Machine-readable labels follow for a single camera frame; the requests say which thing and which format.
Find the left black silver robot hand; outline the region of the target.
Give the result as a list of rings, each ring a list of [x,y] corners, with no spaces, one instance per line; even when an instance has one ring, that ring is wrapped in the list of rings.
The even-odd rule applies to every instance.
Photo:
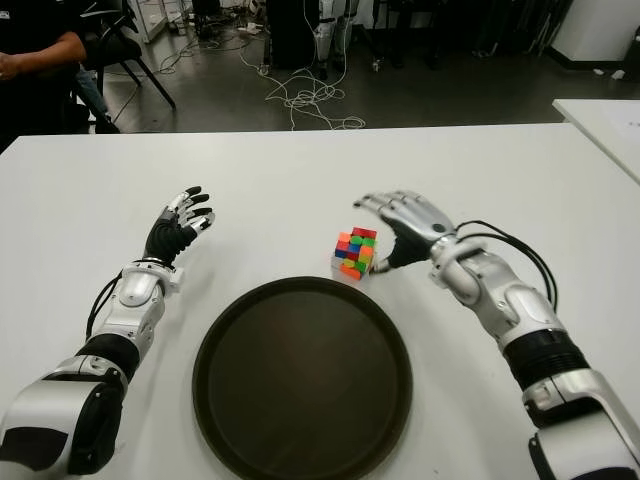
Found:
[[[193,186],[170,200],[151,227],[142,258],[171,266],[179,254],[213,225],[213,209],[203,206],[209,199],[201,186]]]

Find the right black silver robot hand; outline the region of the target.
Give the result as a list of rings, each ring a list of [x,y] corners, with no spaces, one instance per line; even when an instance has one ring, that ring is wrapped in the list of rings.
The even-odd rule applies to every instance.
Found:
[[[429,260],[434,245],[456,233],[439,208],[412,191],[368,193],[355,200],[353,207],[375,214],[395,235],[391,253],[372,265],[375,274]]]

